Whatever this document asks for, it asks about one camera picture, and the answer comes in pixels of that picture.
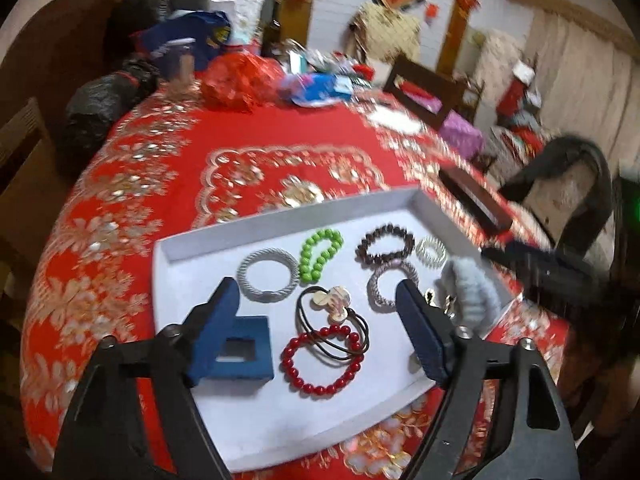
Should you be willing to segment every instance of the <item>white tray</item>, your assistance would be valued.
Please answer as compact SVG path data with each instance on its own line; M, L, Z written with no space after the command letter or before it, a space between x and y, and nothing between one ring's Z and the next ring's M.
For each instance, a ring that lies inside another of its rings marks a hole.
M292 392L278 364L282 349L297 335L294 310L303 287L279 303L254 303L243 296L238 316L269 317L274 380L203 380L193 389L209 434L232 472L288 462L342 442L392 415L433 386L433 381L411 359L413 347L399 316L395 312L376 312L369 305L366 283L371 270L354 259L354 250L364 234L389 222L406 227L416 241L430 233L444 242L450 254L481 261L478 249L416 187L264 213L156 242L153 300L159 331L169 323L182 322L193 306L207 301L223 277L235 276L241 260L249 253L278 247L297 258L303 241L323 227L338 229L344 237L344 246L325 266L319 285L346 286L351 293L351 306L369 323L371 346L362 370L353 383L333 397L313 399ZM374 250L393 248L401 248L401 241L385 237ZM434 286L440 270L427 269L415 254L410 261L418 270L420 290ZM490 266L485 269L506 306L513 299L511 294ZM403 277L399 270L384 274L380 279L381 293L393 298L395 285ZM249 268L248 279L257 288L277 290L288 282L289 273L278 263L259 262ZM313 310L306 301L305 306L312 325L327 325L326 311ZM313 384L330 384L344 371L322 364L306 351L297 352L295 362L300 376Z

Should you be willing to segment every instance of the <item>metal screw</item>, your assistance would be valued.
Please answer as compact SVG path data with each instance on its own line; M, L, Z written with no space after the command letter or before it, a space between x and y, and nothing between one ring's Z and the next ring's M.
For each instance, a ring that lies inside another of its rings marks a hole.
M471 339L473 337L471 330L469 330L466 326L457 326L456 335L460 339Z
M533 341L533 339L530 339L528 337L523 337L520 340L520 346L522 346L525 350L535 350L536 349L536 343Z
M177 335L180 335L180 329L181 328L182 328L181 325L178 325L176 323L171 323L171 324L165 326L161 330L161 333L165 337L176 337Z
M112 346L116 346L118 344L118 340L112 336L112 335L107 335L105 337L103 337L102 339L100 339L100 348L111 348Z

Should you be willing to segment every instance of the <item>red plastic bag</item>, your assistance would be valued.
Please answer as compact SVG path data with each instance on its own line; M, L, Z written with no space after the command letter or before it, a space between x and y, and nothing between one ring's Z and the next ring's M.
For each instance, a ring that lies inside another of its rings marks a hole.
M248 112L277 101L283 78L276 60L232 52L209 63L202 77L202 95L208 107Z

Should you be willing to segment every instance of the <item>wooden chair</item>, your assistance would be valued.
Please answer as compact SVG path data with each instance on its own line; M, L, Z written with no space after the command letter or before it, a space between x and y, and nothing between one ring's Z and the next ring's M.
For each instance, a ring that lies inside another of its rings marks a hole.
M38 103L30 98L0 128L0 260L18 282L33 276L69 190L56 171Z
M480 105L480 101L482 100L485 82L482 81L482 84L478 84L475 81L472 81L471 78L466 75L462 77L462 81L464 81L466 85L465 92L462 96L462 99L460 99L460 102L453 109L465 121L473 124L476 120L476 112L478 111L478 106Z
M398 86L399 83L396 81L398 77L437 97L442 103L440 110L437 113L433 113L411 99ZM465 83L438 75L422 65L409 61L404 55L400 55L396 58L383 91L393 95L409 111L416 114L437 131L449 115L449 112L462 99L462 95L465 92Z

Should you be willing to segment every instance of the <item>chair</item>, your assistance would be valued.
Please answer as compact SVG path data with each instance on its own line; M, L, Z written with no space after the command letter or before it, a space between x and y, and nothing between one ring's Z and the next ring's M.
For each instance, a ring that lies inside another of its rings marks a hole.
M0 128L0 260L21 286L33 277L69 190L56 172L38 103L30 98Z
M405 94L396 82L398 77L437 97L442 103L437 113L427 110ZM409 61L404 55L400 55L396 57L396 62L391 69L389 78L386 80L383 91L393 95L409 111L416 114L437 131L449 115L449 112L461 101L465 88L466 83L464 81L452 81L422 65Z
M590 140L551 140L499 190L536 218L549 240L584 257L613 211L607 159Z
M476 120L476 112L478 106L482 100L482 94L484 93L484 81L482 84L478 84L472 81L468 76L463 76L462 80L465 82L465 93L462 95L460 102L453 108L465 121L473 124Z

